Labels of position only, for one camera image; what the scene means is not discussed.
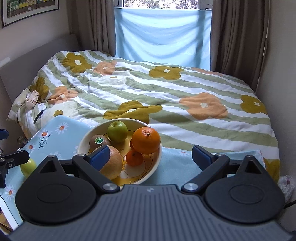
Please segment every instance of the kiwi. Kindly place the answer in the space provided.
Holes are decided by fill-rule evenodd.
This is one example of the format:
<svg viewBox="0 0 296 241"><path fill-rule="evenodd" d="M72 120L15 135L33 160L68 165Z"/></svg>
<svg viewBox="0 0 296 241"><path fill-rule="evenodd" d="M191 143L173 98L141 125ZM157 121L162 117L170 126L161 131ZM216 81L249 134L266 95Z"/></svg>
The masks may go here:
<svg viewBox="0 0 296 241"><path fill-rule="evenodd" d="M96 149L102 145L111 145L110 140L103 136L103 135L94 135L90 140L89 140L89 146L92 149Z"/></svg>

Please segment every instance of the plastic bag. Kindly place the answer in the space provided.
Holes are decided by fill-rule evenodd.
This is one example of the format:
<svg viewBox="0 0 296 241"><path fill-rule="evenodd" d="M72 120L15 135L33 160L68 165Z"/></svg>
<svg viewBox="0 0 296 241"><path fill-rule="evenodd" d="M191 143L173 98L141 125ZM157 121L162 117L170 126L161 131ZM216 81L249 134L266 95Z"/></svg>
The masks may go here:
<svg viewBox="0 0 296 241"><path fill-rule="evenodd" d="M285 203L288 202L295 188L295 183L292 176L287 175L284 177L280 177L278 181L278 186L285 196Z"/></svg>

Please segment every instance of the floral duvet cover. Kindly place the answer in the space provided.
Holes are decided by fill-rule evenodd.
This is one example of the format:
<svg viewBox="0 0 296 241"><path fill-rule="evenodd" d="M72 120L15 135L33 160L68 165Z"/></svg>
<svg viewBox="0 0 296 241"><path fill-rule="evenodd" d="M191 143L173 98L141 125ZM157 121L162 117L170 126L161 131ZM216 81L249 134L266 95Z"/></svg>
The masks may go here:
<svg viewBox="0 0 296 241"><path fill-rule="evenodd" d="M24 103L34 90L40 97L29 110ZM90 126L137 119L156 129L165 147L200 145L212 153L260 149L267 171L279 178L278 142L265 106L246 83L228 75L96 51L59 52L14 101L8 120L31 138L58 115Z"/></svg>

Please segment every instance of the window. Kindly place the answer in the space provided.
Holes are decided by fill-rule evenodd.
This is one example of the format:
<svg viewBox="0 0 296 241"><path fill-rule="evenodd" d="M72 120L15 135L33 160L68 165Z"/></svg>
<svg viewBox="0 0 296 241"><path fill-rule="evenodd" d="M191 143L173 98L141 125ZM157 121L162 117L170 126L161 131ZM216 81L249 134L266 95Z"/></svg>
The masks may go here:
<svg viewBox="0 0 296 241"><path fill-rule="evenodd" d="M212 9L213 0L114 0L116 7L161 9Z"/></svg>

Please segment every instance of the metal screw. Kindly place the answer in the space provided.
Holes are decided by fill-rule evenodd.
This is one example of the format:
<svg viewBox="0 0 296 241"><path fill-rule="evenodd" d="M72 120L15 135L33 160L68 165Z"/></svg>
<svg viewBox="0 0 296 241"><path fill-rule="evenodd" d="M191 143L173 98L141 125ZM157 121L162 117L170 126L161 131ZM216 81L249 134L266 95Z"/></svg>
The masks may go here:
<svg viewBox="0 0 296 241"><path fill-rule="evenodd" d="M115 183L106 183L103 185L103 189L106 191L114 191L117 187Z"/></svg>
<svg viewBox="0 0 296 241"><path fill-rule="evenodd" d="M186 183L183 186L187 191L195 191L198 189L198 185L195 183Z"/></svg>

